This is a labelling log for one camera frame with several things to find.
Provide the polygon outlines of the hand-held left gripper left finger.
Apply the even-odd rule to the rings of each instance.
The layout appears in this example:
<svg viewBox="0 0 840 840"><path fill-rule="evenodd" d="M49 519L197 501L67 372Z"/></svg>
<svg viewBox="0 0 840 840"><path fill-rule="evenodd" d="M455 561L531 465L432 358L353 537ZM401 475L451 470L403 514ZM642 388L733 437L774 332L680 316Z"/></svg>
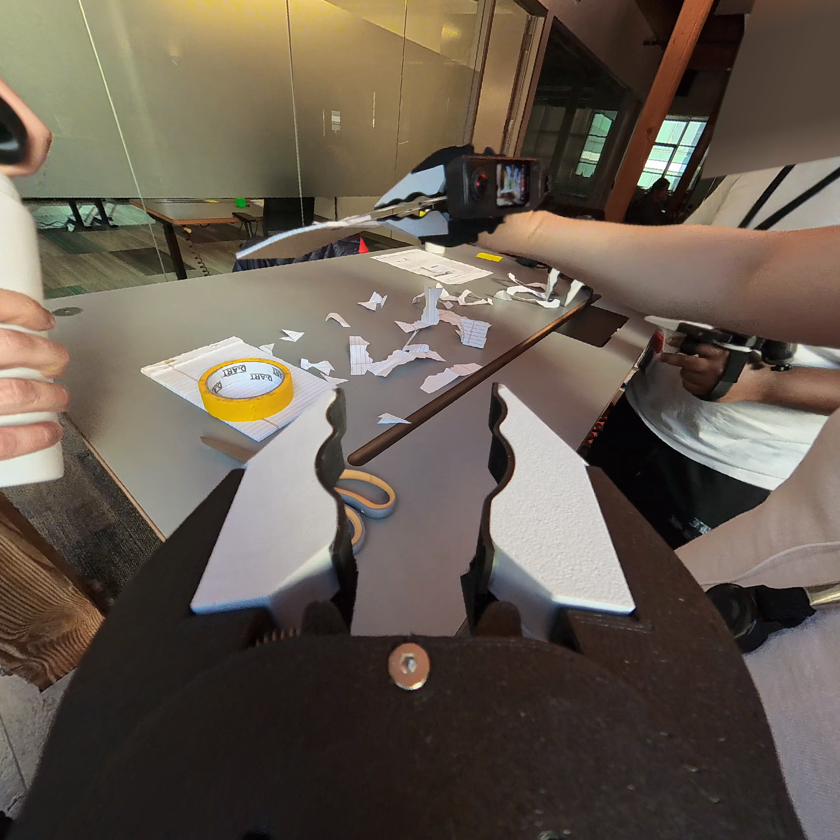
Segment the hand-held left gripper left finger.
<svg viewBox="0 0 840 840"><path fill-rule="evenodd" d="M321 395L247 464L191 602L195 614L261 607L352 614L358 571L344 504L344 394Z"/></svg>

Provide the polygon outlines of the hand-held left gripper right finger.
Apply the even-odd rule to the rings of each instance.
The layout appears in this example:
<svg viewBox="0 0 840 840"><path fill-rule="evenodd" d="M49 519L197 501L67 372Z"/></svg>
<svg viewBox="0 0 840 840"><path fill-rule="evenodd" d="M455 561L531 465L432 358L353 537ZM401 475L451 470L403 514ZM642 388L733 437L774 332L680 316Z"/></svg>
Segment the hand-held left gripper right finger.
<svg viewBox="0 0 840 840"><path fill-rule="evenodd" d="M574 641L568 611L633 614L583 458L499 383L491 388L489 426L497 486L461 577L470 631L493 602L516 606L521 629L546 642Z"/></svg>

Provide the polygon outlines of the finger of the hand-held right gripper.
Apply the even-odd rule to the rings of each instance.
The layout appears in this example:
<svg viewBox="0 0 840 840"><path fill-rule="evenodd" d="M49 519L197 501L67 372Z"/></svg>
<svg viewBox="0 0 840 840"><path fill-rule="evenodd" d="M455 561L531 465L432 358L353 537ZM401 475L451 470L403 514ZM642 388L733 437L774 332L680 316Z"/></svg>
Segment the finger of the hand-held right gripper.
<svg viewBox="0 0 840 840"><path fill-rule="evenodd" d="M400 235L431 242L435 247L448 247L450 239L447 212L437 209L416 209L415 213L403 213L387 217L387 228Z"/></svg>
<svg viewBox="0 0 840 840"><path fill-rule="evenodd" d="M439 164L405 175L401 181L380 198L374 205L374 209L378 211L386 207L410 203L417 199L445 196L445 193L445 166Z"/></svg>

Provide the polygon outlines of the grey orange scissors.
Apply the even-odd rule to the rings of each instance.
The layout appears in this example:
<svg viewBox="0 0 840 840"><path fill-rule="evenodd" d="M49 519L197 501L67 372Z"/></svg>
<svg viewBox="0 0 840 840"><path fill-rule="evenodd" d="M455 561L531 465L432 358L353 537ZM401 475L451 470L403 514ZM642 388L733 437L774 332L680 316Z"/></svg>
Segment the grey orange scissors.
<svg viewBox="0 0 840 840"><path fill-rule="evenodd" d="M219 438L201 436L200 440L205 446L240 464L246 464L256 454L252 448ZM343 500L346 517L352 528L353 555L357 555L364 546L366 521L391 516L396 505L396 493L383 479L357 469L345 469L335 489Z"/></svg>

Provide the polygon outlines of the yellow masking tape roll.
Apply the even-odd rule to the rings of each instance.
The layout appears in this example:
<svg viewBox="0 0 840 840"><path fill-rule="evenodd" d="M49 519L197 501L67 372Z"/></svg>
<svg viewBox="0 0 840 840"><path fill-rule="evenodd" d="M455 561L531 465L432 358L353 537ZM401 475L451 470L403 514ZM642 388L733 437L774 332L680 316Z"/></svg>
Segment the yellow masking tape roll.
<svg viewBox="0 0 840 840"><path fill-rule="evenodd" d="M228 423L272 417L293 399L291 373L280 362L238 359L205 371L198 381L205 410Z"/></svg>

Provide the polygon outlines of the large pale paper cutout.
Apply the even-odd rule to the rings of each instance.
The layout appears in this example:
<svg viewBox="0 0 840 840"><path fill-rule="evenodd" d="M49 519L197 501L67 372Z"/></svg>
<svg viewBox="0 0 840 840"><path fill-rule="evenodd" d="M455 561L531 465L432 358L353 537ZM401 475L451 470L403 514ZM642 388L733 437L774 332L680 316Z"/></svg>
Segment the large pale paper cutout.
<svg viewBox="0 0 840 840"><path fill-rule="evenodd" d="M303 256L342 238L356 235L379 222L371 216L353 216L300 227L263 238L252 246L237 252L237 260L292 259Z"/></svg>

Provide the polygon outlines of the person's right forearm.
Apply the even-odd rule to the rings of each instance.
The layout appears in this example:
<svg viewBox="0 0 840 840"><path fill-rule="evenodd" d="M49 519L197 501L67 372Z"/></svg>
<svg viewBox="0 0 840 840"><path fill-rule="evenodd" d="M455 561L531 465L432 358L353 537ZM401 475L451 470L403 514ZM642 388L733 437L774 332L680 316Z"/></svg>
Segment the person's right forearm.
<svg viewBox="0 0 840 840"><path fill-rule="evenodd" d="M839 347L839 227L761 232L507 217L483 249L525 256L637 312Z"/></svg>

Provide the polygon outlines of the grey desk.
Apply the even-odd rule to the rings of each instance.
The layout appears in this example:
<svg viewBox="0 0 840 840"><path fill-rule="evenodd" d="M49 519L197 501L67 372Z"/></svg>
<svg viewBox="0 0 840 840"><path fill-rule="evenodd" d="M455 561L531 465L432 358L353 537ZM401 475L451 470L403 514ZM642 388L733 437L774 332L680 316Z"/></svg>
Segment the grey desk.
<svg viewBox="0 0 840 840"><path fill-rule="evenodd" d="M294 364L329 361L346 379L347 455L385 430L379 415L407 418L434 398L421 386L443 364L419 360L384 378L349 367L351 335L368 342L374 361L404 345L396 321L422 313L413 299L423 288L420 276L356 255L51 302L81 309L56 322L70 354L69 417L168 537L234 467L200 437L254 443L142 367L231 337L277 342ZM355 635L451 635L464 621L459 576L492 488L489 402L485 381L366 466L397 500L390 518L370 525L360 554Z"/></svg>

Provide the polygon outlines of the printed instruction sheet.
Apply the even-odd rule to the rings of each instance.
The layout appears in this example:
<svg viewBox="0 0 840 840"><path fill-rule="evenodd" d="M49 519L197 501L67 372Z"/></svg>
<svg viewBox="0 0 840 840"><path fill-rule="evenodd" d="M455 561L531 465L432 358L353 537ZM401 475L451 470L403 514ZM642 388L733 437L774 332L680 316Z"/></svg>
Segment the printed instruction sheet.
<svg viewBox="0 0 840 840"><path fill-rule="evenodd" d="M373 255L371 259L445 285L465 284L492 274L491 269L459 263L417 248L383 252Z"/></svg>

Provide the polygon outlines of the scattered lined paper scraps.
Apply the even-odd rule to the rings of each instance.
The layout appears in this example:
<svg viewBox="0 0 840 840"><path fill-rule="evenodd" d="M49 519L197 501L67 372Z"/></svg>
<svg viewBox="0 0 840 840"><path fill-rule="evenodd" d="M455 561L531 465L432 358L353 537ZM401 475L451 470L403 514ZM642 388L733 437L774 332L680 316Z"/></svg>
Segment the scattered lined paper scraps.
<svg viewBox="0 0 840 840"><path fill-rule="evenodd" d="M255 308L276 329L277 355L312 373L328 361L324 379L365 386L376 413L407 417L585 298L543 300L532 272L475 267L492 274L445 285L371 257L345 257L247 279L265 294Z"/></svg>

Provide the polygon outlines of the lined notepad brown backing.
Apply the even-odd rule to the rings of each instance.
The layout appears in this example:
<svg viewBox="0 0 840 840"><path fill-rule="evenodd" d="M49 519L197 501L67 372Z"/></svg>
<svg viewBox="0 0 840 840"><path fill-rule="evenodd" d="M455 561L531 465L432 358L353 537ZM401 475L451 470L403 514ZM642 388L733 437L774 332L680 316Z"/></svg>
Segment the lined notepad brown backing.
<svg viewBox="0 0 840 840"><path fill-rule="evenodd" d="M308 410L322 394L333 389L329 383L316 375L307 373L297 366L273 356L267 347L256 348L238 337L211 343L197 350L177 355L172 359L145 366L141 369L141 372L171 392L183 397L189 403L204 408L198 384L201 375L222 363L230 365L246 359L258 359L268 364L284 365L289 370L290 382L293 386L293 397L290 404L281 411L267 418L248 422L227 420L228 426L256 442L268 438L268 436L287 426Z"/></svg>

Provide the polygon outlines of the wood edged meeting table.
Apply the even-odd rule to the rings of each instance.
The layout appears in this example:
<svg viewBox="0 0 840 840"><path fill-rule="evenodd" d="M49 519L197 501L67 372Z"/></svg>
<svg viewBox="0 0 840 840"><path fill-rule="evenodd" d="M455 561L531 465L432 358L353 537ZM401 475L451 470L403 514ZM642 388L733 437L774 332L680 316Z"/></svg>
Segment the wood edged meeting table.
<svg viewBox="0 0 840 840"><path fill-rule="evenodd" d="M130 204L144 210L149 216L162 224L164 241L169 250L175 277L178 280L187 278L186 268L179 242L175 233L176 228L190 228L208 224L234 224L245 221L246 237L254 236L251 231L256 228L263 217L263 206L250 202L239 207L233 199L206 199L192 201L190 199L143 199L132 198Z"/></svg>

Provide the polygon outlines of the grid window wall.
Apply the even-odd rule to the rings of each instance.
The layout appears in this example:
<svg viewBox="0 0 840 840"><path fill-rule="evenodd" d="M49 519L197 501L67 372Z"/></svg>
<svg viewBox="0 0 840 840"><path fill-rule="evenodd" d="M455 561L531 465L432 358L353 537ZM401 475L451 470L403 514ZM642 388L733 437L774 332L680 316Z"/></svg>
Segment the grid window wall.
<svg viewBox="0 0 840 840"><path fill-rule="evenodd" d="M615 110L594 112L583 150L574 169L575 176L581 176L586 181L594 178L616 120ZM660 178L665 178L669 188L673 189L684 174L705 127L706 122L703 119L684 119L668 115L658 132L637 186L648 189Z"/></svg>

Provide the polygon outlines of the wooden post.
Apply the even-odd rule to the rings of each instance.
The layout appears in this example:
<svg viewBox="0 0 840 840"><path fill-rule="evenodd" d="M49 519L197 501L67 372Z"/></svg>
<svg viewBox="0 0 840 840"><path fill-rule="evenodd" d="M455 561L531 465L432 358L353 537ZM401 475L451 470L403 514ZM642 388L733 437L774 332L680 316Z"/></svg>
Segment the wooden post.
<svg viewBox="0 0 840 840"><path fill-rule="evenodd" d="M1 496L1 666L44 690L77 667L104 615L58 552Z"/></svg>

